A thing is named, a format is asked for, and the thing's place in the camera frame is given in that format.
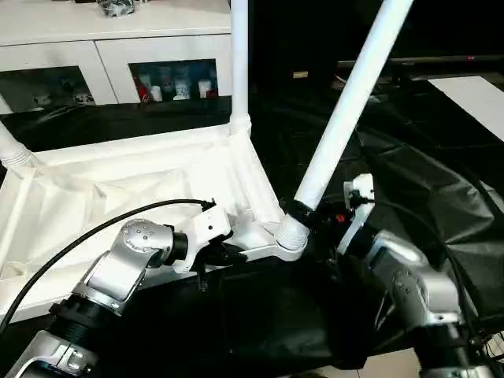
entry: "robotic arm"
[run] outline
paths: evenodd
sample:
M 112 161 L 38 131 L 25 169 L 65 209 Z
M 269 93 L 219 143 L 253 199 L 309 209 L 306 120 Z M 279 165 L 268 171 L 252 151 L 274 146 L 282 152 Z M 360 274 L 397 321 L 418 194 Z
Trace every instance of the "robotic arm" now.
M 355 197 L 367 200 L 352 207 Z M 493 377 L 469 353 L 469 337 L 458 305 L 458 296 L 464 293 L 458 293 L 446 273 L 434 270 L 412 243 L 365 223 L 374 207 L 371 175 L 345 183 L 345 198 L 354 218 L 337 252 L 360 258 L 387 290 L 413 342 L 421 376 Z
M 51 308 L 56 321 L 37 333 L 6 378 L 86 376 L 98 362 L 100 334 L 124 312 L 146 269 L 168 265 L 177 273 L 189 272 L 200 250 L 230 233 L 228 216 L 219 206 L 178 232 L 149 220 L 130 220 L 71 296 Z

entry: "white pvc pipe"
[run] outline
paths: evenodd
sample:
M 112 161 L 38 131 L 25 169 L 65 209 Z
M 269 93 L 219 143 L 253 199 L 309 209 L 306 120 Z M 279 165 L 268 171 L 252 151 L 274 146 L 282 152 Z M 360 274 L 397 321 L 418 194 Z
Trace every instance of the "white pvc pipe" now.
M 0 122 L 0 160 L 6 168 L 21 165 L 30 160 L 32 153 Z
M 295 199 L 316 209 L 378 80 L 413 0 L 384 0 L 354 69 L 332 112 Z M 276 239 L 289 249 L 304 247 L 309 230 L 286 216 Z
M 231 1 L 233 92 L 230 122 L 233 131 L 250 127 L 248 7 L 248 0 Z

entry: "glass cabinet door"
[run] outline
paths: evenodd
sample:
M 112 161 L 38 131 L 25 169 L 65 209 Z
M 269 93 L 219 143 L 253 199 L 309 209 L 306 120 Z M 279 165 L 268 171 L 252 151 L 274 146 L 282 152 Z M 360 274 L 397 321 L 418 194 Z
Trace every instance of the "glass cabinet door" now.
M 0 113 L 117 103 L 93 42 L 0 46 Z
M 215 59 L 131 63 L 129 68 L 142 102 L 219 96 Z
M 97 41 L 118 102 L 166 102 L 232 93 L 231 35 Z
M 79 67 L 0 72 L 0 94 L 13 113 L 95 105 Z

